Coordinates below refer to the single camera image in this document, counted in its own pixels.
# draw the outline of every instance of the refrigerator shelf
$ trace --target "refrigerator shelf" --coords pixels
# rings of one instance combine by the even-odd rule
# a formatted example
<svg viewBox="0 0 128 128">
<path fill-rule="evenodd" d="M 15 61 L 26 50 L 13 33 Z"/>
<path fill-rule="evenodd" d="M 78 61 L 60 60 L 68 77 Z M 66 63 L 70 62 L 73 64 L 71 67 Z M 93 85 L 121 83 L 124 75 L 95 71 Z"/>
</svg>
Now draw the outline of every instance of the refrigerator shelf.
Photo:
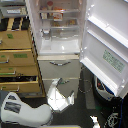
<svg viewBox="0 0 128 128">
<path fill-rule="evenodd" d="M 74 54 L 80 53 L 78 39 L 62 40 L 59 38 L 51 38 L 51 40 L 43 40 L 39 55 L 45 54 Z"/>
<path fill-rule="evenodd" d="M 118 33 L 117 30 L 114 30 L 112 26 L 110 26 L 109 24 L 103 23 L 101 20 L 97 19 L 94 16 L 89 17 L 88 21 L 95 24 L 97 27 L 102 29 L 104 32 L 106 32 L 111 37 L 113 37 L 114 39 L 119 41 L 121 44 L 123 44 L 126 48 L 128 48 L 128 39 L 126 39 L 124 36 Z"/>
<path fill-rule="evenodd" d="M 76 19 L 71 20 L 63 20 L 63 21 L 44 21 L 42 29 L 51 29 L 51 30 L 76 30 L 79 29 L 79 25 L 77 23 Z"/>
<path fill-rule="evenodd" d="M 66 30 L 67 30 L 67 29 L 69 29 L 69 30 L 70 30 L 70 29 L 75 30 L 75 29 L 79 29 L 79 25 L 72 25 L 72 26 L 67 26 L 67 27 L 51 27 L 51 29 L 52 29 L 52 30 L 53 30 L 53 29 L 54 29 L 54 30 L 57 30 L 57 29 L 58 29 L 58 30 L 60 30 L 60 29 L 61 29 L 61 30 L 65 30 L 65 29 L 66 29 Z"/>
<path fill-rule="evenodd" d="M 52 39 L 56 39 L 56 40 L 74 40 L 74 39 L 78 39 L 79 37 L 79 31 L 78 30 L 53 30 L 51 31 L 51 37 Z"/>
<path fill-rule="evenodd" d="M 38 13 L 77 13 L 79 9 L 65 9 L 65 10 L 39 10 Z"/>
<path fill-rule="evenodd" d="M 63 17 L 62 21 L 64 21 L 64 20 L 70 20 L 70 19 L 76 20 L 76 19 L 78 19 L 78 18 L 77 18 L 77 17 Z M 48 17 L 47 19 L 42 19 L 42 20 L 54 21 L 54 17 L 53 17 L 53 16 L 50 16 L 50 17 Z"/>
</svg>

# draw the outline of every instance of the shelf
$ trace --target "shelf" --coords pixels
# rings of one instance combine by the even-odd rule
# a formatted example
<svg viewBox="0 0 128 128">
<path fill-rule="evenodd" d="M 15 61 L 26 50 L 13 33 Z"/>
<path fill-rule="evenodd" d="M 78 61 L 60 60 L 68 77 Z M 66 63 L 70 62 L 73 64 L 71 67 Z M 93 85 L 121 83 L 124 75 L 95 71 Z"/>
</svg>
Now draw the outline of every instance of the shelf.
<svg viewBox="0 0 128 128">
<path fill-rule="evenodd" d="M 77 20 L 74 20 L 74 24 L 70 24 L 70 20 L 63 20 L 63 21 L 44 21 L 42 29 L 51 29 L 51 30 L 76 30 L 79 29 L 79 25 Z"/>
<path fill-rule="evenodd" d="M 95 62 L 90 60 L 88 57 L 81 59 L 80 62 L 86 65 L 86 67 L 91 72 L 93 72 L 100 80 L 102 80 L 102 82 L 114 93 L 115 96 L 118 96 L 118 85 L 111 78 L 109 78 L 103 70 L 101 70 L 99 65 L 95 65 Z"/>
<path fill-rule="evenodd" d="M 91 16 L 88 18 L 88 21 L 95 24 L 97 27 L 102 29 L 104 32 L 109 34 L 111 37 L 113 37 L 115 40 L 123 44 L 125 47 L 128 48 L 128 39 L 123 37 L 121 34 L 119 34 L 116 30 L 114 30 L 109 24 L 103 23 L 101 20 L 97 19 L 94 16 Z"/>
<path fill-rule="evenodd" d="M 71 20 L 71 19 L 76 20 L 76 19 L 78 19 L 78 18 L 77 18 L 77 17 L 63 17 L 62 21 L 64 21 L 64 20 Z M 42 20 L 54 21 L 54 18 L 53 18 L 53 16 L 51 16 L 51 17 L 48 17 L 47 19 L 42 19 Z"/>
<path fill-rule="evenodd" d="M 65 31 L 51 31 L 51 37 L 56 39 L 62 39 L 69 41 L 70 39 L 78 39 L 79 31 L 78 30 L 65 30 Z"/>
<path fill-rule="evenodd" d="M 66 10 L 39 10 L 38 13 L 72 13 L 80 12 L 79 9 L 66 9 Z"/>
<path fill-rule="evenodd" d="M 120 56 L 122 59 L 124 59 L 126 62 L 128 62 L 128 57 L 125 56 L 124 54 L 122 54 L 122 52 L 120 52 L 118 49 L 116 49 L 114 46 L 112 46 L 111 44 L 109 44 L 107 41 L 105 41 L 104 39 L 102 39 L 99 35 L 97 35 L 96 33 L 94 33 L 91 30 L 87 31 L 91 36 L 93 36 L 94 38 L 96 38 L 98 41 L 100 41 L 102 44 L 104 44 L 105 46 L 107 46 L 109 49 L 111 49 L 113 52 L 115 52 L 118 56 Z"/>
<path fill-rule="evenodd" d="M 79 26 L 78 25 L 72 25 L 72 26 L 68 26 L 68 27 L 51 27 L 51 29 L 53 30 L 65 30 L 65 29 L 72 29 L 72 30 L 75 30 L 75 29 L 79 29 Z"/>
</svg>

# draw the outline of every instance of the open refrigerator door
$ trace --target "open refrigerator door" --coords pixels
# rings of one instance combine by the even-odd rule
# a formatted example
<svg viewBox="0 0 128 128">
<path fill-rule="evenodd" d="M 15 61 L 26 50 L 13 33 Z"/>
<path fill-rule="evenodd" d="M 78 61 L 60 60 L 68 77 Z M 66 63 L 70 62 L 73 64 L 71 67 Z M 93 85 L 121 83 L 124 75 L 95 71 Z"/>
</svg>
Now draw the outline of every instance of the open refrigerator door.
<svg viewBox="0 0 128 128">
<path fill-rule="evenodd" d="M 128 92 L 128 3 L 87 0 L 80 62 L 116 97 Z"/>
</svg>

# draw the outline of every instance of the floor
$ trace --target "floor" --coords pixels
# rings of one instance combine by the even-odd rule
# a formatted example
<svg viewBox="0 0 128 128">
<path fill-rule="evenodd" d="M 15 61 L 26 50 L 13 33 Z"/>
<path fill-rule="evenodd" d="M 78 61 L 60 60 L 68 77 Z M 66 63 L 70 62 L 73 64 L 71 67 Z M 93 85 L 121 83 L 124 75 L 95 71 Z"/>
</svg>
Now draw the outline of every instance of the floor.
<svg viewBox="0 0 128 128">
<path fill-rule="evenodd" d="M 79 125 L 82 128 L 93 128 L 93 122 L 90 116 L 97 116 L 101 128 L 104 128 L 106 118 L 111 113 L 109 107 L 104 107 L 93 95 L 93 89 L 90 87 L 87 89 L 85 83 L 91 81 L 92 74 L 88 72 L 88 77 L 86 74 L 81 72 L 81 80 L 79 83 L 79 90 L 77 99 L 73 106 L 68 107 L 62 113 L 54 113 L 53 121 L 51 125 Z M 35 99 L 22 99 L 23 102 L 29 104 L 31 107 L 36 108 L 44 103 L 47 103 L 46 98 L 35 98 Z M 2 123 L 2 128 L 29 128 L 14 124 L 4 124 Z"/>
</svg>

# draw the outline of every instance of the freezer drawer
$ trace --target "freezer drawer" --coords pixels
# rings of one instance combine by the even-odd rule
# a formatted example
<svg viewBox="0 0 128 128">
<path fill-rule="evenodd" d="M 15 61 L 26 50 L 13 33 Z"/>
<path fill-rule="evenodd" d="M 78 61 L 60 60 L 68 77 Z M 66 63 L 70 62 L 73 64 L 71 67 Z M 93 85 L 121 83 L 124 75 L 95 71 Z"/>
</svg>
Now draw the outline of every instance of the freezer drawer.
<svg viewBox="0 0 128 128">
<path fill-rule="evenodd" d="M 46 94 L 48 93 L 49 87 L 51 86 L 51 80 L 43 80 Z M 74 97 L 77 98 L 79 79 L 63 79 L 63 82 L 57 86 L 58 90 L 65 97 L 68 97 L 72 91 L 74 91 Z"/>
<path fill-rule="evenodd" d="M 36 80 L 30 79 L 30 81 L 24 82 L 0 82 L 0 88 L 4 91 L 17 93 L 40 92 L 38 78 L 36 78 Z"/>
<path fill-rule="evenodd" d="M 79 78 L 80 62 L 76 60 L 39 60 L 43 79 L 48 78 Z"/>
<path fill-rule="evenodd" d="M 12 66 L 0 67 L 0 77 L 36 76 L 38 75 L 36 65 L 33 66 Z"/>
<path fill-rule="evenodd" d="M 35 65 L 31 49 L 0 51 L 0 67 Z"/>
<path fill-rule="evenodd" d="M 25 6 L 0 7 L 3 16 L 6 17 L 25 17 L 27 15 Z"/>
<path fill-rule="evenodd" d="M 28 31 L 0 32 L 0 49 L 31 48 Z"/>
</svg>

